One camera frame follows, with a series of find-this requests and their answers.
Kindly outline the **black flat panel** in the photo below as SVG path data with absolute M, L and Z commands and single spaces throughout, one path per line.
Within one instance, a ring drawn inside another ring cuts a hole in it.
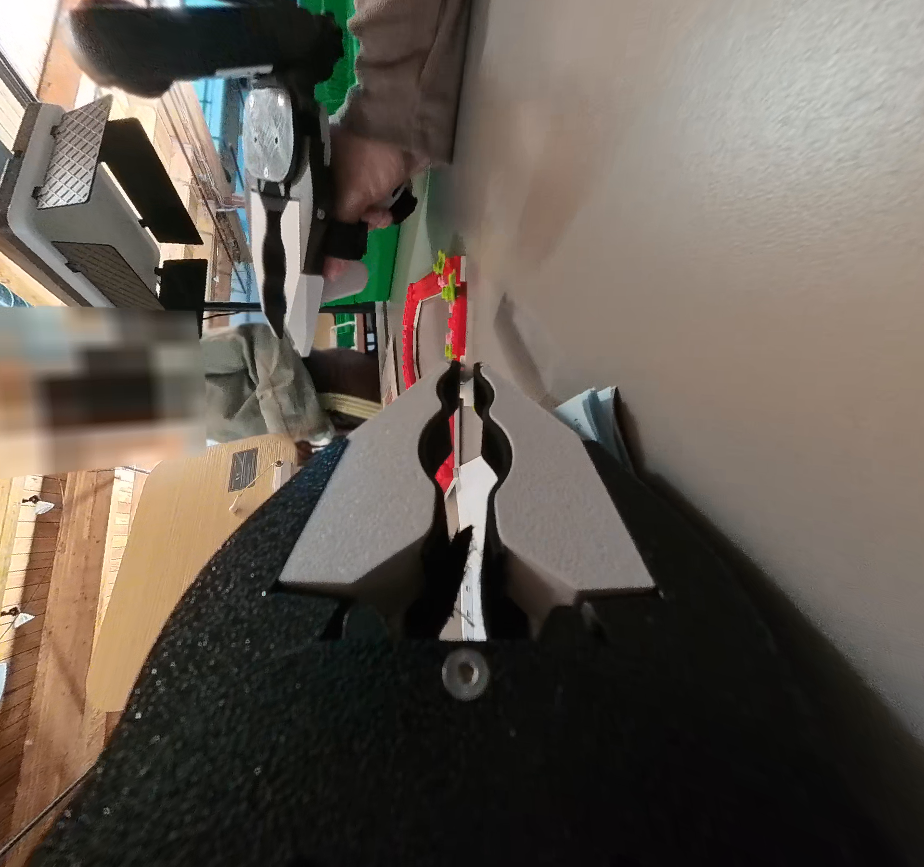
M 139 120 L 106 122 L 99 161 L 133 204 L 140 225 L 158 242 L 202 245 L 193 219 Z

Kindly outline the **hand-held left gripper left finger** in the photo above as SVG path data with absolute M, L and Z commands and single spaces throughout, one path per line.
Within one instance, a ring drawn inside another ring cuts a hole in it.
M 278 583 L 340 598 L 454 598 L 466 552 L 436 476 L 454 454 L 460 366 L 418 380 L 347 439 Z

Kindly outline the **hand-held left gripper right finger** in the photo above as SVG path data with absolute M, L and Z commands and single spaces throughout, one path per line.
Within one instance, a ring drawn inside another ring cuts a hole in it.
M 473 370 L 480 455 L 494 474 L 484 612 L 551 612 L 652 594 L 652 573 L 578 434 L 485 363 Z

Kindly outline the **green lego baseplate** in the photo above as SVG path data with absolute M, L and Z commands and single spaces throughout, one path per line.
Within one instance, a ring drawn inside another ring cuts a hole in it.
M 297 0 L 310 13 L 330 15 L 341 31 L 343 57 L 336 63 L 332 75 L 315 88 L 315 98 L 328 114 L 337 114 L 344 105 L 348 93 L 356 84 L 355 59 L 359 42 L 348 28 L 355 12 L 354 0 Z M 398 253 L 399 226 L 373 230 L 367 241 L 363 258 L 369 276 L 361 293 L 346 295 L 333 300 L 335 306 L 384 303 L 391 294 L 395 264 Z

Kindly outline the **grey tread pattern case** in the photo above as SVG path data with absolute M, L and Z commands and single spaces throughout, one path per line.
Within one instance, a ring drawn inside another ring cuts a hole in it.
M 161 310 L 159 246 L 103 161 L 112 103 L 25 106 L 2 173 L 2 255 L 63 305 Z

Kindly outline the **person's right hand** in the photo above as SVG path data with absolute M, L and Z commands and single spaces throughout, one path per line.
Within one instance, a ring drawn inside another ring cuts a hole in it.
M 365 223 L 370 230 L 393 224 L 385 203 L 427 168 L 428 162 L 390 143 L 366 138 L 341 126 L 331 130 L 334 218 Z

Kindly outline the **lego instruction booklet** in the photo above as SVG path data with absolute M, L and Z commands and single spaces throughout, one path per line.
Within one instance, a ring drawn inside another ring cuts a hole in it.
M 552 414 L 583 440 L 597 443 L 635 473 L 620 421 L 621 406 L 618 387 L 588 388 L 553 409 Z

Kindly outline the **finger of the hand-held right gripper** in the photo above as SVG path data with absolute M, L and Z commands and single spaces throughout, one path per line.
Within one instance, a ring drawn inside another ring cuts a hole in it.
M 289 202 L 282 184 L 259 184 L 249 193 L 251 256 L 258 280 L 260 306 L 274 335 L 285 333 L 286 249 L 283 214 Z
M 288 190 L 281 214 L 283 242 L 283 326 L 295 351 L 307 357 L 314 341 L 324 285 L 325 213 L 318 218 L 313 194 Z

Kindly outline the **light wooden hanging panel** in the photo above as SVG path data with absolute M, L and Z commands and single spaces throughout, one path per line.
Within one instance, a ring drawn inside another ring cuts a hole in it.
M 146 477 L 95 638 L 90 706 L 125 708 L 141 668 L 181 597 L 214 553 L 297 469 L 280 434 L 207 446 L 166 459 Z

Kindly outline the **person's right forearm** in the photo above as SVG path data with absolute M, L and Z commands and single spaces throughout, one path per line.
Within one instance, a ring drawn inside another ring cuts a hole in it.
M 354 7 L 356 82 L 340 122 L 433 166 L 450 164 L 471 0 L 354 0 Z

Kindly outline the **olive green cloth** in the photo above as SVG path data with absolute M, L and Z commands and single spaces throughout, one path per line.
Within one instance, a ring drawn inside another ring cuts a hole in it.
M 263 434 L 324 447 L 334 426 L 302 358 L 261 324 L 202 336 L 206 438 L 225 444 Z

